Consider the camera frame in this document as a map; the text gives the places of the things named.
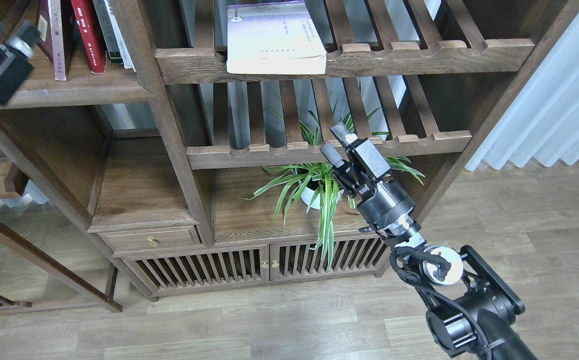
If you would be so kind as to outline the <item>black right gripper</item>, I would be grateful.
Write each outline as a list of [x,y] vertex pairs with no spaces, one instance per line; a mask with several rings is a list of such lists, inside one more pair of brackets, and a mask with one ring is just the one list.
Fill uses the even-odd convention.
[[344,147],[348,160],[331,143],[324,143],[320,151],[331,164],[333,177],[344,193],[360,198],[356,207],[367,226],[359,232],[416,235],[416,221],[410,216],[415,203],[397,180],[384,179],[391,168],[376,146],[369,139],[359,139],[345,123],[336,123],[330,132]]

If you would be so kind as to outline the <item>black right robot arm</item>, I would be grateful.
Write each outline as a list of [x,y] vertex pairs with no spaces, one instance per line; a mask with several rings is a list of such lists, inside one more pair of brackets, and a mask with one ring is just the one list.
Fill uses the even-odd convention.
[[427,244],[411,218],[415,202],[397,182],[387,180],[390,165],[376,146],[349,131],[331,127],[343,146],[343,159],[331,143],[321,152],[334,178],[374,232],[390,248],[389,262],[400,280],[414,287],[427,308],[433,339],[450,358],[463,353],[480,360],[534,360],[536,356],[512,329],[525,305],[472,246],[459,250]]

